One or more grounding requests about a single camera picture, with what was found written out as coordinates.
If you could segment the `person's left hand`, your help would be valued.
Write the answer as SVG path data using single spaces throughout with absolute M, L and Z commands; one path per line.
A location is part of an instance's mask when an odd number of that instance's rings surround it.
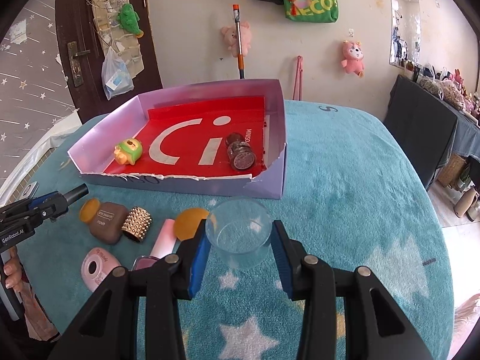
M 10 260 L 5 263 L 3 268 L 4 273 L 7 276 L 5 286 L 7 289 L 13 289 L 16 293 L 19 293 L 23 287 L 23 267 L 15 246 L 10 248 L 9 253 Z

